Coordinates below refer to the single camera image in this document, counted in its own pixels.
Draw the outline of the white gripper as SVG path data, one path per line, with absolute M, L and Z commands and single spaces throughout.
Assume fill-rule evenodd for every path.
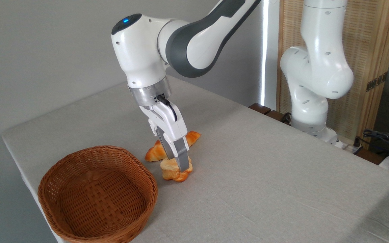
M 139 106 L 149 118 L 151 130 L 158 141 L 148 150 L 148 158 L 175 158 L 181 172 L 189 168 L 188 133 L 186 124 L 178 107 L 173 104 L 157 102 L 153 106 Z

